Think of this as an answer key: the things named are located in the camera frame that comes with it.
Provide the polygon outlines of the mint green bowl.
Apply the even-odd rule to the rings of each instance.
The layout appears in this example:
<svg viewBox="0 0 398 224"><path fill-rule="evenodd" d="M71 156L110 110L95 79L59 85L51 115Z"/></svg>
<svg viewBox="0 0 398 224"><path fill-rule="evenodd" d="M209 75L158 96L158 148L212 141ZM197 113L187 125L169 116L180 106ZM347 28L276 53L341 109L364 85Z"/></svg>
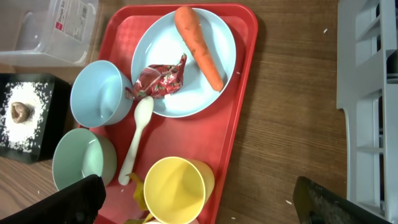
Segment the mint green bowl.
<svg viewBox="0 0 398 224"><path fill-rule="evenodd" d="M117 168L116 150L110 140L85 128L73 129L58 143L52 161L57 190L95 174L108 185Z"/></svg>

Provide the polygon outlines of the orange carrot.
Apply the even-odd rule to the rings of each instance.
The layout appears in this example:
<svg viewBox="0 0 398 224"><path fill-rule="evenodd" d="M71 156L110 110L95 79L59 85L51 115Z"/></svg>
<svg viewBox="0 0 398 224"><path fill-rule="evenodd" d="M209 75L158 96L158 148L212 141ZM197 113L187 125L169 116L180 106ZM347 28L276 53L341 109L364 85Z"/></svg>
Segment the orange carrot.
<svg viewBox="0 0 398 224"><path fill-rule="evenodd" d="M178 33L212 89L221 91L224 84L205 42L196 12L189 6L181 6L175 11L174 22Z"/></svg>

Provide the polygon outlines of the grey dishwasher rack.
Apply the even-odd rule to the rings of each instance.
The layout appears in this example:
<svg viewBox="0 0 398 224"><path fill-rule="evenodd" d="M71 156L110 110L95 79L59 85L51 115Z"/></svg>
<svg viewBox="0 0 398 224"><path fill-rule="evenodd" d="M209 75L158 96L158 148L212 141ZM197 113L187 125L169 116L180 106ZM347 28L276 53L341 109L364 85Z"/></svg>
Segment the grey dishwasher rack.
<svg viewBox="0 0 398 224"><path fill-rule="evenodd" d="M336 107L347 199L397 223L397 1L339 1Z"/></svg>

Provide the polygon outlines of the yellow candy wrapper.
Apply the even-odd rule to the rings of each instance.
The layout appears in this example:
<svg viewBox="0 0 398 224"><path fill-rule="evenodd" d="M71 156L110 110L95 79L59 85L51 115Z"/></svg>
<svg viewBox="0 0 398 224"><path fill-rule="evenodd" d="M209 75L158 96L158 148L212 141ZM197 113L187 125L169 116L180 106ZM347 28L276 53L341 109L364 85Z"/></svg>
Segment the yellow candy wrapper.
<svg viewBox="0 0 398 224"><path fill-rule="evenodd" d="M144 183L143 181L135 174L130 173L129 178L136 183L136 189L133 193L133 199L137 202L139 208L144 211L148 211L146 201L144 198ZM150 221L154 220L154 216L149 213L144 219L130 219L126 220L124 224L145 224L149 223Z"/></svg>

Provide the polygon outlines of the clear plastic waste bin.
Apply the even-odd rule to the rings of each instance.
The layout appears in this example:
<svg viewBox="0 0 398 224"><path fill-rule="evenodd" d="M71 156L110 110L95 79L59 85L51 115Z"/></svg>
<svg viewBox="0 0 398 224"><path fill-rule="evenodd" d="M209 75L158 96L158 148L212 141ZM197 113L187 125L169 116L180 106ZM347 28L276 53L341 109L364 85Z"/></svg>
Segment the clear plastic waste bin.
<svg viewBox="0 0 398 224"><path fill-rule="evenodd" d="M82 67L98 0L1 0L1 63Z"/></svg>

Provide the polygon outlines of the white plastic spoon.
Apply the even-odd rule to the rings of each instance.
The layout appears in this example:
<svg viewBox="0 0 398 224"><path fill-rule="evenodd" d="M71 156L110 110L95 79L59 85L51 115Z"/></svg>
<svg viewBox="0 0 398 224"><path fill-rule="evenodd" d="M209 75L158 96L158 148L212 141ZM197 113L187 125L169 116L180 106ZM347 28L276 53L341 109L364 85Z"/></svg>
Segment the white plastic spoon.
<svg viewBox="0 0 398 224"><path fill-rule="evenodd" d="M129 174L132 172L137 150L141 140L144 128L149 124L154 109L154 99L151 96L146 96L138 102L134 111L134 120L136 122L136 130L126 154L121 170L119 172L118 182L121 185L129 183Z"/></svg>

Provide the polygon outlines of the white rice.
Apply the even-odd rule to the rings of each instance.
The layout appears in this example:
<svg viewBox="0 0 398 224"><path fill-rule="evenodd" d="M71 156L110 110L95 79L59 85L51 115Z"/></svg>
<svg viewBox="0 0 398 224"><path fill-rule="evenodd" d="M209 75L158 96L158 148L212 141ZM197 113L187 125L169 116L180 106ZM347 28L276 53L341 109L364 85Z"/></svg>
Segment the white rice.
<svg viewBox="0 0 398 224"><path fill-rule="evenodd" d="M47 82L8 82L1 100L1 146L31 153L39 146L52 90Z"/></svg>

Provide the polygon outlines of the red wrapper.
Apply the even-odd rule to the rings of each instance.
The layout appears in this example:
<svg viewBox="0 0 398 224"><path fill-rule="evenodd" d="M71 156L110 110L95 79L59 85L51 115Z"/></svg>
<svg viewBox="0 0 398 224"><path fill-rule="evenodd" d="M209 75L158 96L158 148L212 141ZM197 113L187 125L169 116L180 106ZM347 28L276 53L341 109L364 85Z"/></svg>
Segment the red wrapper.
<svg viewBox="0 0 398 224"><path fill-rule="evenodd" d="M139 74L132 88L125 87L125 97L141 100L146 96L153 99L172 95L183 87L183 73L187 55L183 54L176 65L149 65Z"/></svg>

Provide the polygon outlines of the red serving tray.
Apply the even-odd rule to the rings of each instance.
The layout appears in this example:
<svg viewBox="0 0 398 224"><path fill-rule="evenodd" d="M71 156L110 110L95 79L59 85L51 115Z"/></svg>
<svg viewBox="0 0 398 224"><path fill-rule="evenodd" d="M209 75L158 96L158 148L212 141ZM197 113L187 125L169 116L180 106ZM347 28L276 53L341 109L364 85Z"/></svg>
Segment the red serving tray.
<svg viewBox="0 0 398 224"><path fill-rule="evenodd" d="M208 164L215 175L215 188L198 220L214 223L254 54L258 21L250 8L238 3L207 3L200 7L220 16L233 34L237 59L231 81L214 103L197 114L185 118L153 115L143 132L134 172L145 177L155 162L167 156ZM114 63L123 74L129 75L139 39L157 19L176 8L174 4L121 8L108 22L99 58Z"/></svg>

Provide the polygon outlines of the light blue bowl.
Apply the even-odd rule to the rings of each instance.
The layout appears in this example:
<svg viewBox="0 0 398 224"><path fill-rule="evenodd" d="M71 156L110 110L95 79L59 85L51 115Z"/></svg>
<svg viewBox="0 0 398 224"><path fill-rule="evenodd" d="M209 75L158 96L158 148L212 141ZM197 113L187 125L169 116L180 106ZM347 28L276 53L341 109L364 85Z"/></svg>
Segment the light blue bowl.
<svg viewBox="0 0 398 224"><path fill-rule="evenodd" d="M71 92L73 117L82 126L96 128L120 122L133 99L126 93L131 81L113 63L97 60L77 76Z"/></svg>

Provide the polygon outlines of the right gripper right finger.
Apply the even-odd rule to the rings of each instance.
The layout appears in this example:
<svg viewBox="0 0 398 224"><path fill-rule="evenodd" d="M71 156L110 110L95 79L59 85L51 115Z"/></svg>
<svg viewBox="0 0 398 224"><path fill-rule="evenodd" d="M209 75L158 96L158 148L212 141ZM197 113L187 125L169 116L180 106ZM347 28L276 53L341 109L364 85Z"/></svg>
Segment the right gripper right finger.
<svg viewBox="0 0 398 224"><path fill-rule="evenodd" d="M341 198L316 182L300 176L293 194L300 223L306 224L388 224L365 209Z"/></svg>

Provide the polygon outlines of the pink plastic cup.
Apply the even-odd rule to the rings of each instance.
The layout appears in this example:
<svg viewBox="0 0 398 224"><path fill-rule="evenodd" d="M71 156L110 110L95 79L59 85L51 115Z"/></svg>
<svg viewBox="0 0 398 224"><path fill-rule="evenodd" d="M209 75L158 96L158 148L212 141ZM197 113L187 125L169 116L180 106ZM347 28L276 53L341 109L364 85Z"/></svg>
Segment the pink plastic cup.
<svg viewBox="0 0 398 224"><path fill-rule="evenodd" d="M149 222L146 222L145 224L199 224L199 221L197 219L192 220L191 222L185 222L185 221L172 221L172 222L161 222L159 220L152 220Z"/></svg>

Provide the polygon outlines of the brown mushroom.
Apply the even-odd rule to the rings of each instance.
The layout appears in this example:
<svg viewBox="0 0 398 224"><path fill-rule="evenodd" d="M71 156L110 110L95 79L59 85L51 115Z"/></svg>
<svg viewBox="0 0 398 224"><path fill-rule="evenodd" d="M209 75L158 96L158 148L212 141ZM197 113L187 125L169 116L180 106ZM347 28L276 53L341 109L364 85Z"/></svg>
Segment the brown mushroom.
<svg viewBox="0 0 398 224"><path fill-rule="evenodd" d="M23 123L27 121L31 114L31 109L27 105L18 101L11 104L10 111L12 120L15 123Z"/></svg>

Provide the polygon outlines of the black plastic tray bin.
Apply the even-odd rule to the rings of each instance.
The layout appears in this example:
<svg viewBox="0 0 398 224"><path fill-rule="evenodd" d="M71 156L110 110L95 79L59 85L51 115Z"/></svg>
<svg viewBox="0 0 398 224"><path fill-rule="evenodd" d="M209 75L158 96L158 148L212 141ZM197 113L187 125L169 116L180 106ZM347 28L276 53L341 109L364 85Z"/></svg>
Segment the black plastic tray bin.
<svg viewBox="0 0 398 224"><path fill-rule="evenodd" d="M1 157L51 159L67 118L71 84L49 73L1 74Z"/></svg>

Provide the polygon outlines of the yellow plastic cup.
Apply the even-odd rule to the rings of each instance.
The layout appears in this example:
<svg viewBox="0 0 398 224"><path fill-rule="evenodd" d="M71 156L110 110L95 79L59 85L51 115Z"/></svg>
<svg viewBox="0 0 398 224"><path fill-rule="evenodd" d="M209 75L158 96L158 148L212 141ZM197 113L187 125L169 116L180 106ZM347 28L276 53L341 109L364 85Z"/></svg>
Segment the yellow plastic cup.
<svg viewBox="0 0 398 224"><path fill-rule="evenodd" d="M204 162L165 157L149 169L144 198L156 220L191 222L205 207L214 187L214 173Z"/></svg>

